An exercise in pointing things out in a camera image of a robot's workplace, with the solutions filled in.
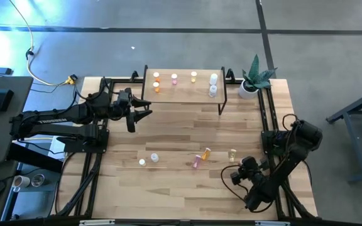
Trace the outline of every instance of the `white cable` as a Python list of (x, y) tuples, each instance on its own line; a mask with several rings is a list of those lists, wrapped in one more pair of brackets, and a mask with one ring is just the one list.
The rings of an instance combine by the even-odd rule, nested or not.
[[(33, 38), (33, 33), (32, 33), (31, 30), (30, 30), (30, 26), (29, 26), (27, 20), (25, 19), (25, 17), (22, 15), (22, 13), (18, 10), (18, 8), (15, 6), (15, 4), (13, 4), (12, 0), (9, 0), (9, 1), (10, 1), (11, 4), (13, 5), (13, 7), (15, 7), (15, 9), (17, 10), (17, 12), (20, 14), (20, 16), (22, 17), (22, 19), (25, 21), (26, 26), (27, 26), (28, 29), (29, 29), (30, 36), (31, 36), (30, 51), (33, 52), (34, 38)], [(31, 72), (31, 70), (30, 70), (30, 57), (31, 57), (31, 55), (28, 55), (28, 59), (27, 59), (27, 69), (28, 69), (29, 74), (30, 74), (34, 79), (36, 79), (37, 81), (39, 81), (39, 82), (41, 82), (41, 83), (43, 83), (43, 84), (45, 84), (45, 85), (50, 85), (50, 86), (59, 86), (59, 85), (65, 85), (65, 84), (66, 84), (66, 82), (62, 82), (62, 83), (60, 83), (60, 84), (51, 84), (51, 83), (48, 83), (48, 82), (46, 82), (46, 81), (38, 78), (38, 77), (37, 77), (35, 74), (33, 74), (33, 72)]]

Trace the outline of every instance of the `gray floor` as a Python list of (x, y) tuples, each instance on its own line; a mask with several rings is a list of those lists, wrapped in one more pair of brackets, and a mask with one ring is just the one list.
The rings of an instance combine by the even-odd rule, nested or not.
[[(115, 28), (259, 29), (254, 0), (15, 1), (31, 25)], [(262, 0), (268, 29), (362, 30), (362, 0)], [(0, 24), (23, 24), (8, 1), (0, 0)], [(143, 65), (158, 68), (232, 68), (237, 76), (255, 54), (266, 68), (260, 34), (44, 33), (35, 35), (35, 74), (57, 83), (68, 75), (130, 76)], [(327, 116), (362, 96), (362, 35), (270, 35), (277, 77), (286, 78), (295, 112), (324, 131), (309, 164), (319, 215), (362, 223), (362, 182), (343, 122)], [(27, 32), (0, 31), (0, 66), (27, 75)], [(33, 86), (47, 90), (48, 87)], [(72, 88), (32, 92), (26, 110), (65, 108)]]

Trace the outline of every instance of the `yellow bottle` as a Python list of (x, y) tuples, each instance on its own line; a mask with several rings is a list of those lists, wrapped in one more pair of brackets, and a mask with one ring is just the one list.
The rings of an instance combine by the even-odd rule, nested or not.
[(211, 155), (211, 150), (209, 148), (206, 148), (204, 154), (202, 155), (202, 160), (207, 160), (209, 155)]

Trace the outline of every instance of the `pink bottle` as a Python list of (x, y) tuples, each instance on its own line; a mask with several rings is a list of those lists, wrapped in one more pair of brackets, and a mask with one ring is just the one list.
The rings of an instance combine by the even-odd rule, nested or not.
[(195, 156), (195, 160), (194, 160), (194, 163), (192, 164), (192, 167), (194, 168), (194, 169), (197, 169), (198, 167), (199, 167), (199, 163), (200, 163), (200, 160), (201, 160), (202, 158), (199, 156), (199, 155), (196, 155)]

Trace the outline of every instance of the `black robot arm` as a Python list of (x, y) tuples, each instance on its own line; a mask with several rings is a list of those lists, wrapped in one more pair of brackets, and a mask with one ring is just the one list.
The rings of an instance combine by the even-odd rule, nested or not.
[[(23, 139), (37, 134), (66, 136), (72, 139), (90, 141), (99, 139), (99, 127), (90, 124), (94, 119), (119, 120), (126, 117), (129, 132), (135, 132), (134, 124), (149, 115), (151, 110), (132, 111), (132, 107), (146, 107), (151, 102), (137, 99), (131, 89), (126, 88), (118, 93), (113, 103), (109, 94), (98, 92), (89, 95), (82, 104), (73, 105), (65, 110), (28, 111), (11, 118), (11, 135), (14, 139)], [(73, 122), (84, 126), (64, 126), (53, 123)]]
[(253, 212), (261, 202), (274, 201), (279, 186), (282, 186), (302, 217), (314, 217), (301, 205), (285, 181), (295, 167), (307, 158), (308, 153), (319, 147), (322, 131), (308, 122), (295, 121), (291, 131), (277, 131), (271, 136), (263, 136), (262, 139), (264, 148), (282, 147), (285, 148), (285, 154), (269, 176), (263, 175), (261, 166), (258, 166), (255, 158), (251, 156), (242, 159), (238, 172), (231, 174), (234, 185), (238, 185), (243, 179), (249, 179), (253, 183), (251, 190), (244, 197), (246, 208)]

